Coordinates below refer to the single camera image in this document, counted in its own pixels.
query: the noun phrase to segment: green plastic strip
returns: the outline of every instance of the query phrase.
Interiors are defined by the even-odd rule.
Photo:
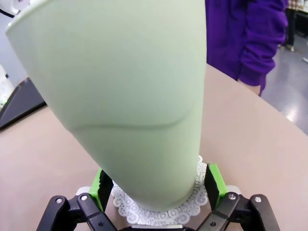
[[[214,180],[217,184],[217,188],[219,191],[217,205],[220,202],[220,200],[224,197],[224,195],[228,192],[225,182],[223,181],[223,178],[220,174],[220,171],[218,169],[217,165],[210,164],[209,169],[211,170],[211,173],[214,177]]]
[[[95,176],[95,179],[93,181],[93,184],[90,188],[89,194],[92,196],[94,201],[96,202],[98,208],[100,208],[101,211],[103,211],[100,199],[98,198],[98,189],[100,188],[100,175],[101,175],[102,169],[100,168]]]

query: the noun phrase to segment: purple jacket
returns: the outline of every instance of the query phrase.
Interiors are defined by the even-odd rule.
[[[286,6],[287,0],[205,0],[207,63],[263,90],[284,42]]]

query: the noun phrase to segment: hand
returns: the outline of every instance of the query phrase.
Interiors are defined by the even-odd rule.
[[[248,88],[249,90],[251,90],[253,93],[259,95],[260,91],[261,91],[261,87],[260,86],[250,86],[247,85],[245,83],[243,83],[241,80],[238,80],[239,84],[243,85],[244,87]]]

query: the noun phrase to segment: shiny floor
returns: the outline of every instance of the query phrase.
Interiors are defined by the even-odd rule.
[[[308,40],[296,37],[295,52],[280,48],[262,98],[308,135]]]

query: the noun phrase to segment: purple sleeve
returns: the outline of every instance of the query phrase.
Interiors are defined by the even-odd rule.
[[[261,76],[270,72],[279,44],[284,42],[287,0],[249,1],[246,15],[246,44],[241,54],[239,79],[251,86],[260,85]]]

